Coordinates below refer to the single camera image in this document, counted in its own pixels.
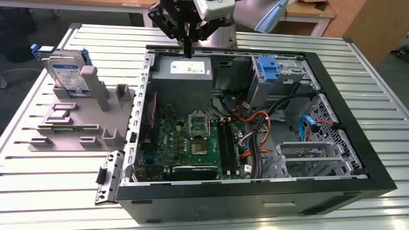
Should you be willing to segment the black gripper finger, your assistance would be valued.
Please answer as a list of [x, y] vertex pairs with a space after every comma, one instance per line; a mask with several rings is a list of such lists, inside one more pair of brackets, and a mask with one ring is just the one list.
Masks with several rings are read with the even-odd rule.
[[192, 58], [193, 48], [192, 44], [197, 41], [204, 41], [215, 31], [225, 25], [227, 19], [213, 19], [204, 25], [199, 21], [189, 22], [188, 26], [188, 58]]
[[168, 14], [162, 4], [152, 5], [148, 17], [154, 24], [162, 29], [164, 34], [176, 39], [184, 49], [184, 57], [189, 58], [189, 43], [187, 39], [187, 31], [184, 22], [178, 22]]

